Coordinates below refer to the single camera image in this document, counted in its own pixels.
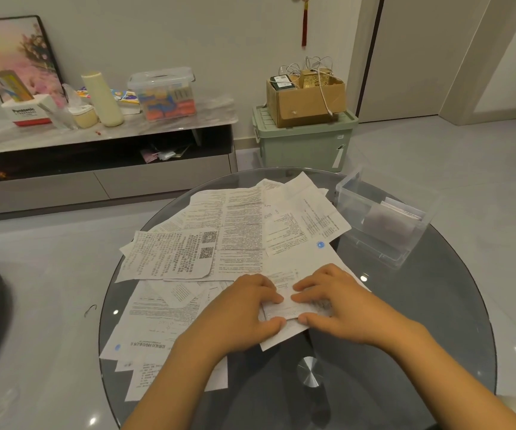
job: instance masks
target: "person's left hand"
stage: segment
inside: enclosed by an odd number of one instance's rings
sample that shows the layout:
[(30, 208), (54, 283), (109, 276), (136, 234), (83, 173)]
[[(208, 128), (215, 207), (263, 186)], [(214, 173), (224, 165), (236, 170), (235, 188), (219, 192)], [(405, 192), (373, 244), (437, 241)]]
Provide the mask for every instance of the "person's left hand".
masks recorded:
[(245, 274), (222, 291), (179, 340), (192, 341), (201, 353), (221, 359), (233, 351), (243, 351), (276, 335), (286, 324), (283, 317), (258, 320), (262, 302), (281, 303), (276, 286), (261, 274)]

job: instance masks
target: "clear plastic container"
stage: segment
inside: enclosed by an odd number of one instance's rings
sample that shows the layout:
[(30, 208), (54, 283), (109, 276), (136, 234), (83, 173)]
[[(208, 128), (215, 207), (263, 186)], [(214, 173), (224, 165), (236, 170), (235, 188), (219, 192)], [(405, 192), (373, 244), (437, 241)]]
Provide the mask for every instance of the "clear plastic container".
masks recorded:
[(196, 114), (190, 82), (195, 81), (189, 67), (138, 72), (128, 80), (147, 120), (170, 119)]
[(351, 225), (345, 236), (392, 268), (400, 267), (435, 216), (442, 197), (368, 165), (336, 186), (336, 208)]

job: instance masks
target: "hand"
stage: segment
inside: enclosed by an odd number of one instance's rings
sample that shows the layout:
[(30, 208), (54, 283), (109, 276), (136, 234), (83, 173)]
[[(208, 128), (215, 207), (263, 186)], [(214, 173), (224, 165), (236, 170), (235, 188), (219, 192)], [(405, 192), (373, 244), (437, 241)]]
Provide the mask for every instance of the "hand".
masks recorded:
[(244, 274), (202, 311), (180, 340), (192, 340), (201, 353), (214, 353), (218, 360), (246, 350), (276, 335), (286, 324), (283, 317), (258, 320), (262, 302), (283, 300), (267, 277)]
[(338, 338), (387, 350), (395, 342), (399, 329), (413, 323), (334, 264), (321, 267), (293, 288), (301, 291), (292, 295), (294, 302), (322, 299), (331, 302), (332, 317), (304, 313), (298, 321)]

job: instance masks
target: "white thermos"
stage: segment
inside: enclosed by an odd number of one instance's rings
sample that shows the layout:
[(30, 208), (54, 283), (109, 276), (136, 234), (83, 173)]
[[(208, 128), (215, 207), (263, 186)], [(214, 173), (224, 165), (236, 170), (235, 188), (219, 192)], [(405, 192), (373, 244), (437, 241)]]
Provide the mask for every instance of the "white thermos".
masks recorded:
[(123, 114), (103, 74), (101, 72), (91, 72), (81, 77), (102, 124), (105, 127), (116, 127), (122, 124), (124, 122)]

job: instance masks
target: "black glass tabletop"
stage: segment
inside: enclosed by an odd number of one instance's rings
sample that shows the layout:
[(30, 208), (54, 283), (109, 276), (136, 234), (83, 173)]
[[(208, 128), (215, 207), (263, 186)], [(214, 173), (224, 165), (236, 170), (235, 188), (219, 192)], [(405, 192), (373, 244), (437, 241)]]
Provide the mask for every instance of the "black glass tabletop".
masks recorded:
[[(143, 231), (184, 209), (201, 190), (252, 187), (268, 178), (287, 182), (306, 172), (329, 189), (333, 202), (342, 175), (301, 168), (262, 168), (224, 176), (169, 203)], [(397, 270), (356, 247), (343, 235), (332, 242), (338, 255), (366, 285), (395, 309), (427, 327), (437, 342), (492, 392), (496, 354), (483, 299), (469, 270), (432, 226)], [(102, 350), (138, 281), (113, 283), (103, 303)], [(122, 425), (136, 406), (125, 402), (131, 372), (115, 373), (100, 361), (111, 410)], [(259, 346), (228, 355), (228, 389), (204, 393), (192, 429), (426, 429), (434, 424), (403, 371), (371, 346), (338, 340), (310, 329), (264, 352)]]

